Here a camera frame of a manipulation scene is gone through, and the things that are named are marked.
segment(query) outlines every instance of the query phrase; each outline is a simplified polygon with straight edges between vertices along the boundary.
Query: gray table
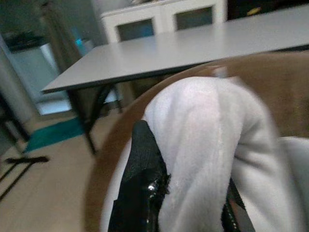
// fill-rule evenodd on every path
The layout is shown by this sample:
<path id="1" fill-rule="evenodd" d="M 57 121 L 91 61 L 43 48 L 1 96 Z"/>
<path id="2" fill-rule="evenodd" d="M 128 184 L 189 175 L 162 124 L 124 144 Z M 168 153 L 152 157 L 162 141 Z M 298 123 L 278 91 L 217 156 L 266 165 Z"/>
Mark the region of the gray table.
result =
<path id="1" fill-rule="evenodd" d="M 42 91 L 67 91 L 94 153 L 89 132 L 100 105 L 114 84 L 175 73 L 217 59 L 304 46 L 309 44 L 308 22 L 309 5 L 304 5 L 222 24 L 99 46 Z M 101 89 L 94 99 L 93 113 L 86 117 L 79 104 L 78 92 L 96 86 L 101 86 Z"/>

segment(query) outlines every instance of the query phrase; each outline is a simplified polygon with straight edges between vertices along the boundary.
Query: white blanket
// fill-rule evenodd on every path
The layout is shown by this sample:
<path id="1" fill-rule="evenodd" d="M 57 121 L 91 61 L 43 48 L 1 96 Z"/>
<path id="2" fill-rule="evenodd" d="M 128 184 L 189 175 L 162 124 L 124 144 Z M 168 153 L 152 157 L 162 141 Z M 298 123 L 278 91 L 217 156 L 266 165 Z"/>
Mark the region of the white blanket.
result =
<path id="1" fill-rule="evenodd" d="M 171 174 L 161 232 L 222 231 L 231 175 L 257 232 L 305 231 L 286 156 L 252 92 L 228 79 L 186 78 L 161 91 L 144 119 Z"/>

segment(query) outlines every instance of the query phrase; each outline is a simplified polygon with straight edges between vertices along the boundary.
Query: gray curtain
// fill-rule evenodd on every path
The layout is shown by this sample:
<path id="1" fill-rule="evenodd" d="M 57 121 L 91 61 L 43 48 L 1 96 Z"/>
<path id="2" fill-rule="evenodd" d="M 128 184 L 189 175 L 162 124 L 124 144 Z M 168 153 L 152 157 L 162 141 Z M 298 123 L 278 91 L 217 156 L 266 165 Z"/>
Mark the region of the gray curtain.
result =
<path id="1" fill-rule="evenodd" d="M 41 6 L 42 19 L 60 72 L 64 72 L 82 56 L 75 39 L 56 3 L 49 1 Z"/>

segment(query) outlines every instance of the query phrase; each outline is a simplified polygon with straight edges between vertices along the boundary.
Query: green mat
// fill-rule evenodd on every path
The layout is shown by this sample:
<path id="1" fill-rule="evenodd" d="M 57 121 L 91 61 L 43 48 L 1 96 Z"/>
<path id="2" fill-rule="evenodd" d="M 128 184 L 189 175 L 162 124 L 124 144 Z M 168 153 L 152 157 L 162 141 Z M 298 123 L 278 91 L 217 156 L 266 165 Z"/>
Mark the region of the green mat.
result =
<path id="1" fill-rule="evenodd" d="M 55 144 L 83 133 L 84 130 L 78 118 L 59 122 L 52 126 L 36 130 L 31 135 L 25 152 L 30 152 L 44 146 Z"/>

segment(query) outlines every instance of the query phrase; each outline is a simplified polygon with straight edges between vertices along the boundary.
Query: white cabinet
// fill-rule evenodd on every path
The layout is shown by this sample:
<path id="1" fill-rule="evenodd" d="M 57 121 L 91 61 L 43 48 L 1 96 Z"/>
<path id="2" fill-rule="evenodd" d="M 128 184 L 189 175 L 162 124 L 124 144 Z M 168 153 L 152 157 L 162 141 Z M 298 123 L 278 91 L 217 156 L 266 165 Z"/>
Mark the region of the white cabinet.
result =
<path id="1" fill-rule="evenodd" d="M 225 21 L 225 0 L 163 0 L 103 13 L 101 20 L 108 42 L 117 43 L 123 40 L 119 31 L 123 25 L 150 19 L 153 34 L 175 31 L 179 14 L 208 7 L 211 7 L 212 23 Z"/>

